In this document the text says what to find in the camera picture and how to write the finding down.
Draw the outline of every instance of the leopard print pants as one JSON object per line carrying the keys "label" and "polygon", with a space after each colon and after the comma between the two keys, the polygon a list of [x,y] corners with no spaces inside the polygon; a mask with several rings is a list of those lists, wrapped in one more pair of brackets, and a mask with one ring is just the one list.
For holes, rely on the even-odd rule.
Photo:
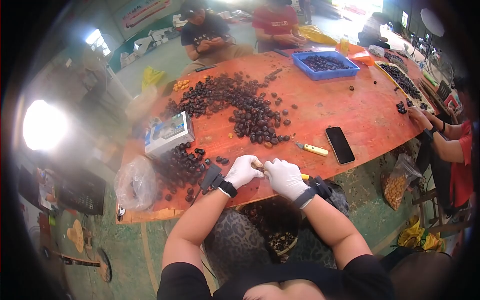
{"label": "leopard print pants", "polygon": [[[332,191],[329,201],[348,217],[345,192],[331,181],[327,184]],[[204,241],[204,249],[220,286],[241,270],[272,264],[271,253],[267,250],[269,247],[266,247],[262,235],[247,216],[234,209],[222,212]],[[318,237],[307,218],[302,221],[297,245],[289,253],[286,263],[300,261],[336,268],[331,248]]]}

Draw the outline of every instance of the white glove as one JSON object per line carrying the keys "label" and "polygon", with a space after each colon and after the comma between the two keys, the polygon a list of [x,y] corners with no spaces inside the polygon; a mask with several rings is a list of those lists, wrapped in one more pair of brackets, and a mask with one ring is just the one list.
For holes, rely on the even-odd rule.
{"label": "white glove", "polygon": [[301,178],[300,168],[286,160],[275,158],[273,163],[267,161],[265,170],[272,189],[291,201],[295,201],[309,188]]}
{"label": "white glove", "polygon": [[256,167],[263,167],[262,163],[254,155],[237,157],[224,180],[230,182],[235,189],[238,189],[242,185],[249,183],[254,177],[263,177],[264,174],[262,172],[252,168],[252,163]]}

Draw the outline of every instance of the red t-shirt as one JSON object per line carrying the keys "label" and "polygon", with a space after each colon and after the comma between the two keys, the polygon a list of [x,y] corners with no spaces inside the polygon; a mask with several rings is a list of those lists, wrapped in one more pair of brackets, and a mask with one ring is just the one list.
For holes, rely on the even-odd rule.
{"label": "red t-shirt", "polygon": [[472,179],[472,133],[471,123],[462,124],[462,136],[458,140],[463,152],[463,163],[452,163],[452,176],[450,179],[450,199],[453,199],[455,186],[455,207],[463,205],[473,193]]}
{"label": "red t-shirt", "polygon": [[253,28],[265,29],[268,35],[289,35],[292,26],[298,24],[297,13],[290,5],[285,5],[281,12],[271,12],[264,5],[253,12]]}

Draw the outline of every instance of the bucket of chestnut shells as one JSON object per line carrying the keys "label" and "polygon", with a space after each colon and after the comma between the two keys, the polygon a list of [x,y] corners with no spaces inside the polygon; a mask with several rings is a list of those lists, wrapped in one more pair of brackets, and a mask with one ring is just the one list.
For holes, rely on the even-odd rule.
{"label": "bucket of chestnut shells", "polygon": [[302,221],[300,210],[281,196],[247,204],[239,209],[258,229],[269,252],[278,256],[287,253],[297,243]]}

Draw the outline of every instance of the bag of peeled chestnuts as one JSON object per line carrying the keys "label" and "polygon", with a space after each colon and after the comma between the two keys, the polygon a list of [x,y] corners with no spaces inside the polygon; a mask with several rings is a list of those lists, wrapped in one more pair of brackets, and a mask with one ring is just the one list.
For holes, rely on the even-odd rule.
{"label": "bag of peeled chestnuts", "polygon": [[397,210],[400,206],[403,192],[407,186],[415,178],[421,176],[413,159],[403,153],[398,156],[398,160],[390,175],[384,176],[382,174],[382,190],[385,199],[394,210]]}

